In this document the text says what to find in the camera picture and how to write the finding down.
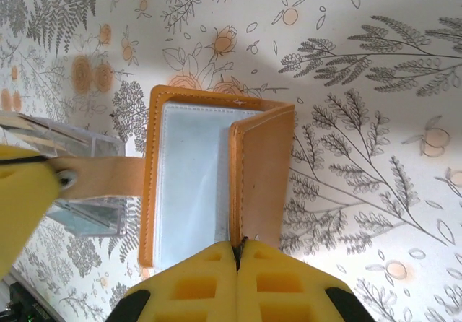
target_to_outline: yellow gripper arm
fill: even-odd
[[[374,322],[341,280],[256,241],[216,243],[132,287],[106,322]]]
[[[36,151],[0,145],[0,278],[58,198],[56,172]]]

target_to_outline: floral wallpaper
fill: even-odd
[[[0,0],[0,106],[142,156],[156,84],[294,103],[281,250],[378,321],[461,322],[461,5]],[[124,238],[44,219],[14,267],[66,321],[104,321],[154,273],[137,262],[139,212],[130,200]]]

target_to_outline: leather wallet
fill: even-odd
[[[294,117],[289,103],[154,87],[140,264],[166,269],[228,235],[278,247]]]

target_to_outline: metal screw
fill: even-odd
[[[72,187],[77,181],[77,174],[73,170],[62,170],[57,173],[57,176],[63,190]]]

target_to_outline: clear plastic container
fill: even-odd
[[[6,144],[28,147],[48,157],[124,156],[125,144],[117,138],[85,129],[0,111]],[[126,233],[127,200],[98,198],[85,201],[56,200],[46,216],[76,236],[115,236]]]

